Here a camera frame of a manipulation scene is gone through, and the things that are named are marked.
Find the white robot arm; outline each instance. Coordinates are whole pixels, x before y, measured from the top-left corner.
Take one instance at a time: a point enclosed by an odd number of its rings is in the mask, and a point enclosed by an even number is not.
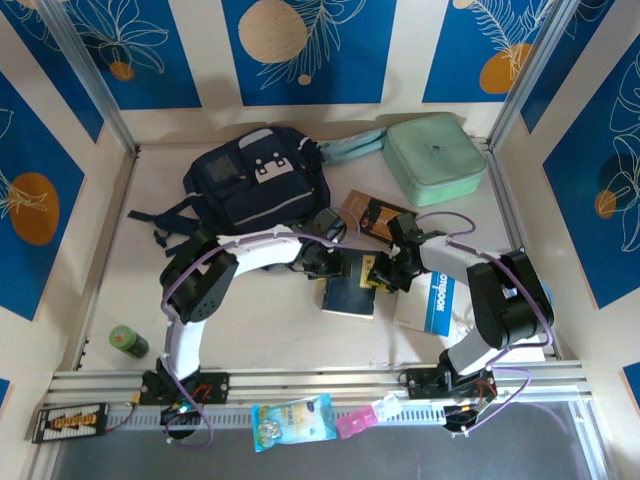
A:
[[[394,218],[388,227],[394,242],[392,254],[376,255],[368,280],[391,291],[409,291],[415,277],[429,271],[444,273],[469,286],[476,321],[461,342],[441,353],[437,367],[405,371],[410,398],[475,395],[474,384],[488,378],[487,362],[496,351],[541,333],[545,326],[540,312],[548,325],[553,324],[549,301],[523,252],[500,256],[502,268],[496,268],[474,250],[453,246],[442,232],[423,232],[411,214]],[[206,228],[196,232],[160,277],[165,292],[163,309],[173,323],[157,371],[143,375],[143,392],[150,392],[147,396],[155,402],[149,404],[181,401],[182,394],[174,382],[180,383],[182,391],[190,392],[205,385],[202,376],[206,374],[200,373],[199,361],[202,333],[233,278],[268,265],[293,262],[301,262],[304,271],[313,272],[315,278],[340,275],[344,272],[342,255],[339,249],[328,248],[327,242],[337,241],[345,230],[337,214],[324,210],[304,226],[277,226],[260,234],[223,237]],[[243,242],[255,236],[259,237],[257,241]],[[211,255],[200,265],[199,259],[207,252]],[[529,300],[520,293],[510,293],[514,288],[510,278],[526,289]],[[531,298],[537,304],[537,313],[531,307]]]

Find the backpack strap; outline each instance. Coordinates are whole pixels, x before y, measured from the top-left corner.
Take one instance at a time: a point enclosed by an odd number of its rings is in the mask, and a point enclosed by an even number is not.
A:
[[[326,165],[337,165],[380,150],[384,147],[386,136],[386,128],[377,128],[353,137],[324,142],[320,145],[320,151]]]
[[[178,215],[182,210],[191,206],[191,204],[192,199],[191,196],[189,196],[159,215],[149,215],[148,213],[131,210],[127,216],[142,222],[153,222],[156,227],[164,230],[166,235],[163,236],[156,230],[153,232],[153,236],[158,245],[162,248],[167,248],[167,239],[171,234],[179,233],[180,235],[190,237],[200,228],[199,220]]]

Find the navy blue backpack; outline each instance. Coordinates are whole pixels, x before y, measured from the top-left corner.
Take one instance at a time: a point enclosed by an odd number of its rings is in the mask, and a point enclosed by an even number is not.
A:
[[[166,212],[129,213],[164,232],[154,232],[163,248],[172,233],[190,236],[202,224],[220,235],[252,233],[308,221],[331,203],[317,144],[288,127],[260,128],[205,153],[183,184],[187,198]],[[199,220],[180,215],[189,206]]]

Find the mint green pouch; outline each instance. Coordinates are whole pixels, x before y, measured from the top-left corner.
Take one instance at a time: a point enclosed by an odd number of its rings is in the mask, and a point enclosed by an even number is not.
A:
[[[472,193],[487,169],[450,113],[438,113],[389,128],[384,159],[411,203],[418,207]]]

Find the dark blue book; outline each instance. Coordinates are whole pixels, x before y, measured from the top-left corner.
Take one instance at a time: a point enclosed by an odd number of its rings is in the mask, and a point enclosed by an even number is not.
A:
[[[342,277],[331,277],[322,301],[325,312],[353,315],[362,318],[373,318],[373,300],[375,287],[368,285],[367,275],[375,261],[375,252],[344,249],[350,268]]]

